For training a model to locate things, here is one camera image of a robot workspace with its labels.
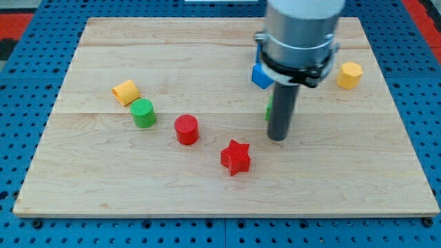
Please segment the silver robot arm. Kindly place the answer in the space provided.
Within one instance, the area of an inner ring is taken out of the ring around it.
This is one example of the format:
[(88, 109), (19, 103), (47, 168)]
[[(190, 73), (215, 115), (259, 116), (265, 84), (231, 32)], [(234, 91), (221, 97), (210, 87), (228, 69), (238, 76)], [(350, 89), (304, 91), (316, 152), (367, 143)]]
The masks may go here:
[(267, 135), (287, 138), (301, 86), (317, 87), (331, 72), (345, 0), (268, 0), (263, 30), (254, 35), (262, 71), (274, 83)]

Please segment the black clamp ring mount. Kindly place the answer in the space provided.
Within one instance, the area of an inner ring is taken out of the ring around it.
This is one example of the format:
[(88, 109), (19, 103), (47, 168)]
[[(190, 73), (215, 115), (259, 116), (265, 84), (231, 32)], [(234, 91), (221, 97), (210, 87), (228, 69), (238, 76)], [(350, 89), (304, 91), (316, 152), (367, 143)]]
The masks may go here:
[(275, 39), (268, 32), (257, 32), (256, 62), (274, 82), (283, 85), (304, 85), (316, 88), (331, 72), (340, 44), (334, 35), (325, 35), (325, 41), (313, 46), (298, 47)]

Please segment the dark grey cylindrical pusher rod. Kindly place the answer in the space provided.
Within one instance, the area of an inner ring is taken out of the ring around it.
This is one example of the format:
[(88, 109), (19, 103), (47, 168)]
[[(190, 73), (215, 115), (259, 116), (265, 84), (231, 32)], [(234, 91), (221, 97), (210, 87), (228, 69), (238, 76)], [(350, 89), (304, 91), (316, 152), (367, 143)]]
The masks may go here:
[(267, 128), (271, 140), (283, 141), (287, 138), (299, 88), (299, 84), (275, 84)]

